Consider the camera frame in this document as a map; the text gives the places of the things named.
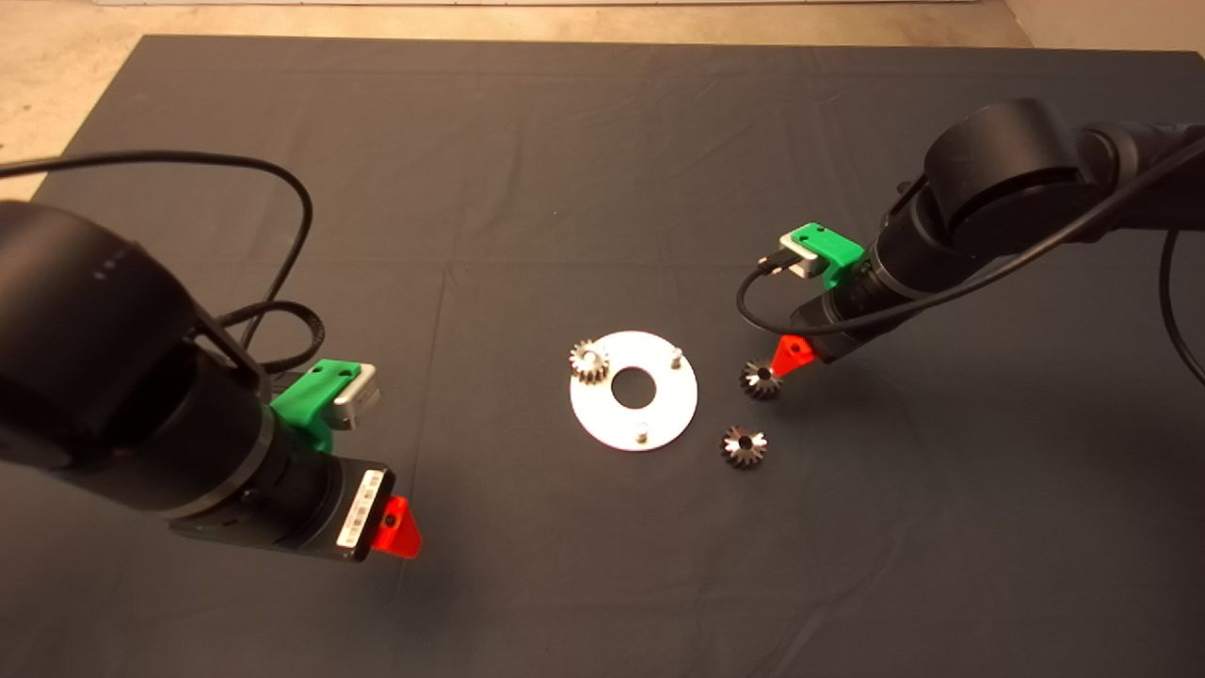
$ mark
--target center hole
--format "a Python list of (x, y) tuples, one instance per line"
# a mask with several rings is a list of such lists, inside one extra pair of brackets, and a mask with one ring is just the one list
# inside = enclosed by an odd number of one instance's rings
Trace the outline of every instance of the center hole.
[(629, 367), (616, 373), (611, 381), (611, 395), (619, 405), (633, 411), (639, 411), (653, 402), (657, 395), (657, 385), (647, 372), (639, 367)]

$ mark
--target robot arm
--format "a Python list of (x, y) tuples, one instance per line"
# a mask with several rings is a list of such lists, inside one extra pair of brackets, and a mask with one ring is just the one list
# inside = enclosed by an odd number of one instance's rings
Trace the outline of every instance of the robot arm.
[[(1041, 101), (987, 106), (933, 143), (924, 173), (903, 190), (859, 255), (800, 265), (809, 252), (795, 247), (768, 257), (760, 273), (793, 266), (827, 276), (828, 289), (800, 305), (790, 326), (751, 317), (743, 291), (757, 273), (742, 285), (739, 305), (754, 324), (804, 336), (816, 358), (833, 362), (919, 312), (909, 303), (957, 290), (997, 257), (1035, 247), (1095, 207), (1110, 208), (1093, 212), (1084, 222), (1091, 226), (1066, 241), (1092, 242), (1118, 228), (1205, 229), (1203, 151), (1205, 125), (1103, 123), (1071, 131)], [(834, 331), (869, 313), (884, 319)]]
[(29, 202), (0, 202), (0, 460), (188, 537), (417, 555), (389, 467), (327, 454), (372, 399), (371, 366), (321, 361), (270, 402), (264, 370), (136, 243)]

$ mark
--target black tablecloth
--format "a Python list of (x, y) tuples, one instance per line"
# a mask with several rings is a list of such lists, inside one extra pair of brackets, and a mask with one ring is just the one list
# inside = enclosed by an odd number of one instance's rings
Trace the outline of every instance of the black tablecloth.
[[(1200, 676), (1205, 393), (1159, 322), (1157, 234), (1068, 246), (753, 405), (774, 337), (733, 291), (810, 219), (869, 242), (929, 142), (1040, 96), (1072, 123), (1205, 119), (1195, 54), (148, 37), (70, 151), (260, 155), (313, 189), (284, 295), (384, 399), (423, 556), (174, 537), (0, 477), (4, 676)], [(65, 172), (37, 200), (141, 241), (213, 311), (296, 219), (271, 177)], [(1175, 285), (1205, 344), (1199, 237)], [(784, 312), (816, 288), (766, 282)], [(295, 349), (265, 324), (255, 353)], [(569, 406), (583, 336), (681, 346), (694, 423), (649, 454)], [(768, 461), (718, 438), (764, 430)]]

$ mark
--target barcode label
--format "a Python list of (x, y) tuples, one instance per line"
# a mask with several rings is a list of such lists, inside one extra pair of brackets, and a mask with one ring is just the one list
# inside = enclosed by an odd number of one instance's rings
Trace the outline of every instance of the barcode label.
[(339, 531), (339, 540), (335, 542), (339, 547), (354, 549), (355, 544), (359, 543), (360, 533), (364, 532), (364, 524), (369, 519), (369, 512), (372, 511), (372, 502), (376, 501), (382, 481), (384, 481), (383, 471), (364, 472), (360, 488), (355, 491), (355, 499), (352, 500), (352, 508), (347, 512), (347, 519), (343, 520), (343, 529)]

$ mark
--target gear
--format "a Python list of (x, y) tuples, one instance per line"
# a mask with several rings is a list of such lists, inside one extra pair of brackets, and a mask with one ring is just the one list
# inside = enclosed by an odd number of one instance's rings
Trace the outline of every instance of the gear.
[(753, 468), (765, 459), (768, 447), (765, 434), (733, 426), (724, 434), (719, 454), (733, 468)]
[(751, 361), (741, 371), (741, 389), (754, 401), (769, 401), (782, 391), (782, 378), (774, 375), (769, 361)]
[(582, 384), (598, 384), (602, 382), (610, 367), (611, 364), (607, 361), (606, 352), (589, 341), (589, 338), (583, 338), (569, 353), (569, 369), (574, 372), (574, 377)]

